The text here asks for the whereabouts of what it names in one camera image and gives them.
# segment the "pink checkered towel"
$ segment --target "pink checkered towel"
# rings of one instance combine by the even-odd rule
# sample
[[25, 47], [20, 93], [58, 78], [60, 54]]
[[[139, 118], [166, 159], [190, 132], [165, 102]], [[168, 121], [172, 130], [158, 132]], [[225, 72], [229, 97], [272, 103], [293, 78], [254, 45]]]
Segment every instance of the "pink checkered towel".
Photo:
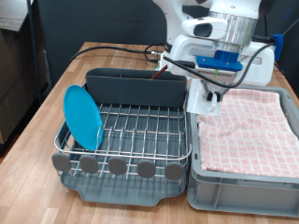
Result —
[[299, 177], [299, 141], [273, 92], [230, 90], [219, 116], [197, 116], [201, 169]]

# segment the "storage bin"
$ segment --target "storage bin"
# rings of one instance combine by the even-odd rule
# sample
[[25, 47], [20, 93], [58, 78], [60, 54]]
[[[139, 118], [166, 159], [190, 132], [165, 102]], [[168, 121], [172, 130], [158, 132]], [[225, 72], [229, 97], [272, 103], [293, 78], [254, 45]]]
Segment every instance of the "storage bin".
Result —
[[[282, 88], [242, 86], [244, 89], [272, 91], [280, 95], [284, 114], [299, 136], [299, 113], [289, 93]], [[192, 168], [189, 204], [195, 209], [298, 217], [299, 179], [263, 175], [241, 175], [203, 171], [196, 116], [191, 115]]]

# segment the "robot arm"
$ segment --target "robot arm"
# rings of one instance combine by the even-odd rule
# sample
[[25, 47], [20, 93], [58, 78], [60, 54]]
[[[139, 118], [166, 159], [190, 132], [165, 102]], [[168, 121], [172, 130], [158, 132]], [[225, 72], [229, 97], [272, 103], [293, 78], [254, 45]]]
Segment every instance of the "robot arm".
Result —
[[[168, 65], [173, 75], [195, 77], [170, 63], [183, 61], [200, 74], [214, 80], [192, 79], [187, 111], [196, 114], [219, 115], [220, 102], [228, 90], [216, 85], [236, 83], [267, 85], [273, 73], [274, 47], [263, 50], [245, 70], [251, 57], [265, 43], [252, 42], [261, 13], [276, 0], [153, 0], [167, 20], [167, 43], [162, 66]], [[208, 17], [193, 19], [182, 12], [182, 6], [210, 8]]]

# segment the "plate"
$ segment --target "plate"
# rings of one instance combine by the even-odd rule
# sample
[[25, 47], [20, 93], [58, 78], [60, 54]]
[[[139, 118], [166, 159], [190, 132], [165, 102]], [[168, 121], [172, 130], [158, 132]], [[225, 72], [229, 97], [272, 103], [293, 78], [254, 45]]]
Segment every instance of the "plate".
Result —
[[[103, 126], [103, 121], [91, 95], [77, 85], [67, 88], [64, 95], [64, 116], [77, 142], [89, 150], [96, 150], [97, 133]], [[99, 133], [99, 146], [103, 141], [103, 133], [103, 130]]]

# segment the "wooden table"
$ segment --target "wooden table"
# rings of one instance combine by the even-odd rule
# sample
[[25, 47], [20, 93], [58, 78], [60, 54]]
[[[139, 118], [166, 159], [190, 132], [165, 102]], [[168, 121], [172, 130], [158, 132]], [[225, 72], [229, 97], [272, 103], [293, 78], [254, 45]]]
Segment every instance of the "wooden table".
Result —
[[[101, 45], [111, 46], [85, 43], [82, 48]], [[94, 67], [154, 69], [155, 64], [142, 54], [103, 49], [80, 55], [70, 64], [0, 166], [0, 223], [299, 223], [296, 218], [197, 211], [189, 206], [187, 191], [162, 199], [155, 207], [83, 202], [76, 191], [62, 185], [51, 155], [57, 152], [53, 140], [64, 121], [65, 90], [72, 84], [81, 85]], [[275, 72], [271, 85], [287, 89], [299, 106], [279, 72]]]

